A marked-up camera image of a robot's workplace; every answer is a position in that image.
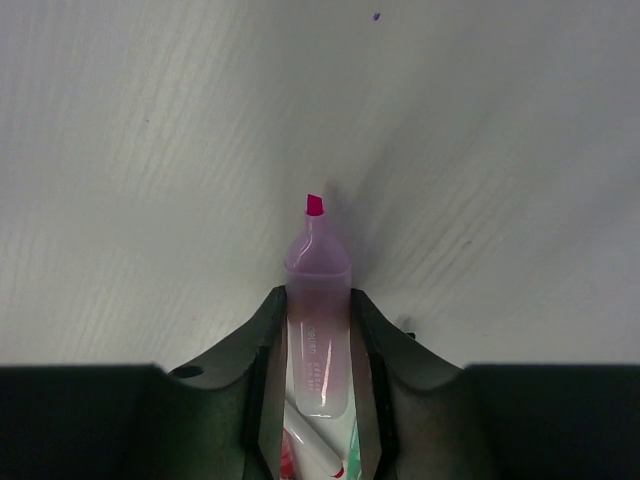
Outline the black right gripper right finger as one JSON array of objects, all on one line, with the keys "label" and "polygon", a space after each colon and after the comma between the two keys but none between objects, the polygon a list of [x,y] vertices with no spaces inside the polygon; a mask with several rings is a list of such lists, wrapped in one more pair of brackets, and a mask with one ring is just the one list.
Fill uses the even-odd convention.
[{"label": "black right gripper right finger", "polygon": [[351,293],[351,364],[365,479],[492,479],[495,462],[459,367]]}]

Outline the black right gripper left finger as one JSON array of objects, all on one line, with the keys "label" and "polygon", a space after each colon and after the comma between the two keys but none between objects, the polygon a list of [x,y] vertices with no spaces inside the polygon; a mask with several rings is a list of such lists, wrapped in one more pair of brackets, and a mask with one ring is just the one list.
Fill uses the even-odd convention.
[{"label": "black right gripper left finger", "polygon": [[171,372],[180,385],[171,478],[278,478],[287,349],[286,293],[276,287],[243,325]]}]

